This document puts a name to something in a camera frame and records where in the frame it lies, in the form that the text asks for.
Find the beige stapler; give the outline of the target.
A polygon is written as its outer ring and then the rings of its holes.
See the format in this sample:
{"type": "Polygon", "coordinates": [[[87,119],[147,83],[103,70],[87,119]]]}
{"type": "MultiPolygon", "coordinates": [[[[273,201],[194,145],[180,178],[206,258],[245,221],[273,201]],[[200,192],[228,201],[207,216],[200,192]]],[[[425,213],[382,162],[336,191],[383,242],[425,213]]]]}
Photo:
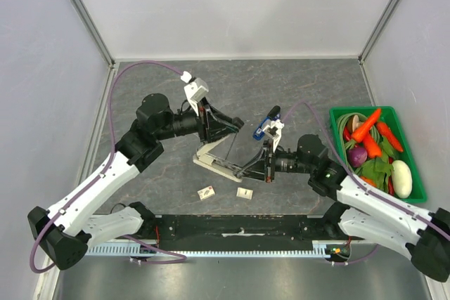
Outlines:
{"type": "Polygon", "coordinates": [[[225,141],[229,136],[225,136],[218,141],[212,143],[203,143],[193,155],[193,163],[210,170],[220,176],[223,176],[236,183],[241,183],[242,178],[237,177],[240,167],[230,161],[222,159],[210,153],[212,149],[225,141]]]}

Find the blue stapler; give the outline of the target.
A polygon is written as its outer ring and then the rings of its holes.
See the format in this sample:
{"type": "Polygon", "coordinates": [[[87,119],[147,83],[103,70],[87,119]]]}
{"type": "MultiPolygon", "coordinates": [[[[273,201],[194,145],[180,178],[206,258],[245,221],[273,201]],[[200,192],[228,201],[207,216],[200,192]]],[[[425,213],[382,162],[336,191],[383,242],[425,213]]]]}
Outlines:
{"type": "Polygon", "coordinates": [[[264,128],[272,121],[276,121],[281,116],[281,107],[279,105],[275,105],[271,108],[269,113],[266,115],[266,117],[259,123],[259,126],[255,129],[253,132],[252,137],[256,141],[260,141],[265,136],[264,128]]]}

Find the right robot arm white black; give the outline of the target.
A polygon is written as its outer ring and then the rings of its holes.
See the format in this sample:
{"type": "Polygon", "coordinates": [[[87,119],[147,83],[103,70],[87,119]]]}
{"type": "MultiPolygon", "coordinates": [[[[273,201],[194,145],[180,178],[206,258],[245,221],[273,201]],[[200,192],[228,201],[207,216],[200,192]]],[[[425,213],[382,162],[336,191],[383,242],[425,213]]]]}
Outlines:
{"type": "Polygon", "coordinates": [[[264,146],[236,177],[270,182],[276,172],[309,174],[314,192],[334,200],[322,221],[330,239],[342,235],[369,240],[405,256],[424,275],[449,279],[449,211],[430,211],[401,201],[364,182],[328,157],[317,135],[299,138],[294,152],[264,146]]]}

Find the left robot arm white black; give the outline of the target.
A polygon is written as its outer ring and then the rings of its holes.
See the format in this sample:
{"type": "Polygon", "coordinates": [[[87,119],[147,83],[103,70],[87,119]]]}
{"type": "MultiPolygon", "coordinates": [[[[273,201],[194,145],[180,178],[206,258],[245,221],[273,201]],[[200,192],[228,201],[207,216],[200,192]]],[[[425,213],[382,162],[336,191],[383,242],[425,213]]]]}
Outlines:
{"type": "Polygon", "coordinates": [[[197,134],[203,145],[222,141],[243,127],[238,117],[228,117],[200,100],[198,109],[173,112],[168,98],[153,93],[142,100],[136,119],[105,161],[69,195],[47,209],[35,207],[27,215],[34,244],[30,268],[35,273],[36,251],[42,249],[53,265],[66,270],[78,263],[89,249],[118,237],[150,237],[155,215],[141,202],[121,211],[95,218],[94,212],[123,185],[146,170],[164,151],[162,141],[197,134]]]}

